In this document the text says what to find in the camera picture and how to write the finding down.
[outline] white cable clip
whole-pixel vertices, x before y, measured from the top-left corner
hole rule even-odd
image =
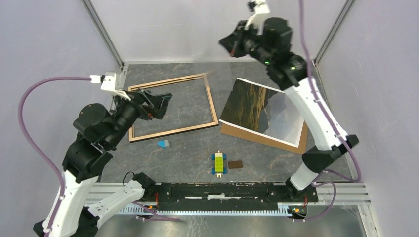
[[[252,0],[251,2],[254,4],[254,14],[247,20],[245,30],[248,30],[250,25],[253,25],[254,28],[258,29],[271,12],[266,0]]]
[[[131,100],[125,91],[116,89],[116,78],[113,76],[105,76],[100,89],[111,93],[113,96],[119,96],[128,101]]]
[[[102,76],[101,75],[90,75],[91,81],[90,83],[92,84],[101,84],[102,83]]]
[[[141,219],[143,222],[145,222],[145,218],[144,217],[135,216],[135,219],[136,220],[140,220]]]

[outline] blue lego piece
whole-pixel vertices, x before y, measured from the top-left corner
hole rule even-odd
[[[160,142],[157,143],[157,145],[159,145],[159,147],[161,147],[163,149],[166,149],[166,148],[170,147],[169,140],[160,141]]]

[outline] picture of grass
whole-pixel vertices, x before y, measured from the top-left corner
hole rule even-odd
[[[303,118],[278,89],[237,79],[220,122],[298,147]]]

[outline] wooden frame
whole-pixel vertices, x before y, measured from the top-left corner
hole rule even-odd
[[[153,134],[139,136],[139,137],[135,137],[135,135],[134,135],[134,125],[132,125],[132,127],[128,131],[129,141],[130,142],[137,142],[137,141],[147,140],[147,139],[151,139],[151,138],[157,138],[157,137],[173,135],[173,134],[182,133],[182,132],[198,130],[198,129],[207,128],[207,127],[217,126],[218,125],[217,113],[215,112],[215,106],[214,106],[214,102],[212,100],[211,90],[210,90],[210,87],[208,85],[207,74],[205,74],[205,73],[195,74],[195,75],[181,77],[181,78],[173,78],[173,79],[155,81],[155,82],[145,83],[145,84],[141,84],[141,85],[133,85],[133,86],[128,87],[128,91],[136,91],[140,88],[141,89],[147,89],[147,88],[152,88],[152,87],[157,87],[157,86],[162,86],[162,85],[175,84],[175,83],[180,83],[180,82],[185,82],[185,81],[190,81],[190,80],[196,80],[196,79],[204,79],[205,90],[207,92],[209,108],[210,108],[211,113],[212,113],[213,122],[200,124],[200,125],[195,125],[195,126],[191,126],[191,127],[179,128],[179,129],[175,129],[175,130],[171,130],[171,131],[153,133]]]

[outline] table surface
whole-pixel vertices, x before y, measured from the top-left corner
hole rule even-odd
[[[131,85],[188,76],[211,71],[208,76],[217,116],[221,115],[235,78],[241,77],[278,88],[258,62],[149,64],[129,65],[125,89]],[[154,130],[172,130],[188,124],[197,125],[211,120],[203,80],[149,88],[152,93],[173,94],[164,121],[138,121],[137,135]],[[130,143],[126,135],[113,152],[114,158],[105,166],[102,182],[121,182],[133,171],[144,172],[156,182],[275,182],[285,181],[301,165],[301,155],[266,145],[220,134],[221,126]],[[308,134],[307,149],[314,146]],[[170,148],[162,149],[158,141],[169,140]],[[231,169],[221,178],[211,173],[211,155],[216,151],[227,154],[227,160],[241,160],[243,168]],[[330,167],[349,176],[345,158]],[[325,174],[320,180],[339,181]]]

